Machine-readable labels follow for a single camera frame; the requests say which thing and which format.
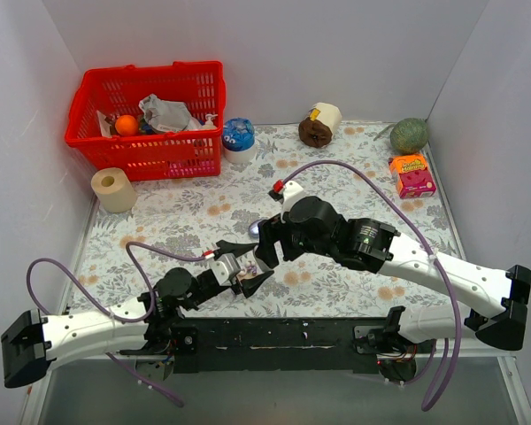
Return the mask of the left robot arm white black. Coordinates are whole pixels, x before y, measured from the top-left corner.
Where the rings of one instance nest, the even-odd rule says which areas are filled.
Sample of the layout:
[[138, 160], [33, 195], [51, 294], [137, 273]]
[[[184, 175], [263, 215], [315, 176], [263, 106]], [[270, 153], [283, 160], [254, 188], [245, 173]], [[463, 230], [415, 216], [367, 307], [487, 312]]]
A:
[[175, 267], [142, 295], [110, 307], [65, 315], [24, 312], [0, 338], [5, 387], [35, 383], [50, 370], [90, 356], [171, 353], [180, 341], [173, 326], [184, 312], [225, 290], [251, 297], [279, 264], [274, 251], [256, 243], [220, 241], [204, 259], [209, 266], [200, 275]]

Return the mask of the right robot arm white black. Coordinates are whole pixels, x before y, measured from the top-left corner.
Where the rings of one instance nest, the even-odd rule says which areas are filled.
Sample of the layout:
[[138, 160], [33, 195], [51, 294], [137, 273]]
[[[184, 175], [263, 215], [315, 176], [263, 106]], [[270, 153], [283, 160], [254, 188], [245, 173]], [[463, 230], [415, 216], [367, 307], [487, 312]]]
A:
[[475, 337], [504, 351], [522, 348], [527, 323], [531, 271], [468, 263], [443, 253], [429, 253], [423, 244], [394, 227], [372, 219], [345, 219], [318, 197], [304, 197], [290, 210], [258, 225], [255, 256], [268, 268], [278, 266], [275, 250], [292, 261], [305, 253], [331, 258], [342, 267], [397, 277], [456, 298], [454, 305], [389, 310], [384, 325], [361, 336], [372, 352], [402, 352], [432, 339]]

